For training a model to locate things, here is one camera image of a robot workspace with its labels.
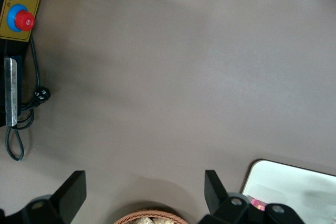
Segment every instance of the metal screw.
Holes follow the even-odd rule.
[[[235,205],[235,206],[241,206],[243,203],[242,203],[242,201],[240,200],[240,199],[238,199],[238,198],[233,198],[232,200],[231,200],[231,203],[233,204],[233,205]]]
[[[278,214],[283,214],[285,212],[285,210],[278,205],[272,206],[272,209],[274,212],[277,212]]]
[[[35,204],[33,204],[32,210],[38,209],[38,208],[42,207],[43,205],[44,205],[44,201],[36,202]]]

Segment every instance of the control box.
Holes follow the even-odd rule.
[[[28,42],[40,0],[3,0],[0,39]]]

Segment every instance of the emergency stop button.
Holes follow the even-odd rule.
[[[34,16],[26,10],[20,10],[14,19],[15,26],[23,31],[30,31],[34,27]]]
[[[24,5],[14,5],[8,12],[7,24],[12,31],[30,31],[35,24],[35,18]]]

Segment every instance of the silver metal plate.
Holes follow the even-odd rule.
[[[5,57],[5,111],[6,125],[17,124],[17,63],[16,60]]]

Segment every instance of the wicker basket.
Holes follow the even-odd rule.
[[[185,220],[181,219],[180,217],[171,214],[170,212],[155,210],[155,209],[143,209],[136,212],[133,212],[129,215],[126,215],[116,221],[114,224],[126,224],[132,220],[136,220],[143,217],[149,218],[163,218],[172,220],[175,224],[188,224]]]

